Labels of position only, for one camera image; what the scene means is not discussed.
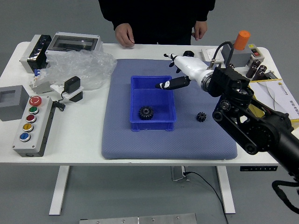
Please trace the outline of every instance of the white table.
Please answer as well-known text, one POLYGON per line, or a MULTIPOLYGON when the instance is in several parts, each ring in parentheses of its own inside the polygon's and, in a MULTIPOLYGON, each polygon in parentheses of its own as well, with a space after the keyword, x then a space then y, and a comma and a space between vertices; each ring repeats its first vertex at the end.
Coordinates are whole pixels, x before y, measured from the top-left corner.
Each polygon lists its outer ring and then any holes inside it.
MULTIPOLYGON (((35 95, 28 86, 29 74, 19 62, 22 54, 29 45, 29 42, 18 44, 12 54, 2 76, 0 87, 23 85, 29 95, 35 95)), ((202 49, 215 48, 211 46, 175 46, 175 45, 135 45, 132 49, 123 49, 119 44, 104 44, 104 52, 109 53, 116 59, 137 58, 137 59, 159 59, 168 60, 164 53, 182 55, 186 50, 192 50, 195 57, 201 58, 202 49)), ((277 77, 280 74, 273 62, 273 59, 265 48, 259 48, 270 70, 275 72, 277 77)), ((241 74, 246 69, 238 68, 241 74)), ((231 192, 225 166, 275 166, 278 163, 268 153, 258 153, 251 156, 237 145, 238 156, 233 160, 106 160, 101 155, 101 137, 110 80, 100 89, 84 91, 83 99, 76 103, 66 105, 64 112, 57 110, 52 122, 47 146, 43 157, 23 158, 13 149, 12 143, 15 137, 20 120, 0 121, 0 163, 7 165, 59 165, 56 190, 53 196, 50 214, 60 214, 61 203, 68 175, 69 166, 217 166, 221 182, 221 190, 228 191, 227 213, 234 213, 231 192)), ((60 99, 54 92, 45 93, 42 96, 50 96, 52 100, 60 99)), ((293 132, 299 136, 299 130, 293 132)))

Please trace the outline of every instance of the red button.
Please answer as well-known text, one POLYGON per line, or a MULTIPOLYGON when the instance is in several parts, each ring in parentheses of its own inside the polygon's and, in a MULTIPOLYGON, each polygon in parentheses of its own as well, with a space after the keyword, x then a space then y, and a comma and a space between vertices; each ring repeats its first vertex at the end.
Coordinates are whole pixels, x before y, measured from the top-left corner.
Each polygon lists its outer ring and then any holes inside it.
POLYGON ((32 106, 39 106, 42 103, 42 98, 36 96, 36 97, 31 97, 29 100, 29 104, 32 106))
POLYGON ((33 114, 28 115, 28 116, 26 117, 26 121, 27 121, 28 123, 33 123, 33 122, 36 121, 36 117, 35 117, 33 114))

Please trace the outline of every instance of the plastic bag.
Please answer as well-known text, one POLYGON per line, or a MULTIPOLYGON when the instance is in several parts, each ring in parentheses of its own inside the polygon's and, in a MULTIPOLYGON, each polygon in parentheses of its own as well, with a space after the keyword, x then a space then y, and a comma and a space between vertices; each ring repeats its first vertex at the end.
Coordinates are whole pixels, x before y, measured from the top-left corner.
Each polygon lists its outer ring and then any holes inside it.
POLYGON ((41 69, 36 86, 49 82, 64 85, 74 76, 81 79, 84 90, 100 88, 110 78, 117 61, 112 55, 100 51, 68 51, 63 55, 48 55, 50 67, 41 69))

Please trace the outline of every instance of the person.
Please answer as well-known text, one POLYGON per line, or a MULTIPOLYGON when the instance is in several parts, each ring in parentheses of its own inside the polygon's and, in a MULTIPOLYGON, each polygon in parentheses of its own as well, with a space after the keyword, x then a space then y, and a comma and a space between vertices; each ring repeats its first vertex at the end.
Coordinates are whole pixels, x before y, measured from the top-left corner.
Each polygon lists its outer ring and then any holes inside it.
POLYGON ((215 0, 99 0, 115 37, 124 47, 134 44, 190 45, 207 31, 207 15, 215 0))

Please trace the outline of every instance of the power adapter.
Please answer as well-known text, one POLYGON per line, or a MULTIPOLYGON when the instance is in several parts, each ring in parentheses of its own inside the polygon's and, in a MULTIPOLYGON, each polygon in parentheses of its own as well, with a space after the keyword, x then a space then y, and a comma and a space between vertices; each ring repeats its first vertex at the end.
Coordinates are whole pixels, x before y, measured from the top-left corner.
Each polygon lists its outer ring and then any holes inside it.
POLYGON ((79 89, 81 86, 80 78, 77 76, 74 76, 70 78, 69 80, 65 81, 64 83, 64 92, 67 94, 71 94, 72 92, 79 89))

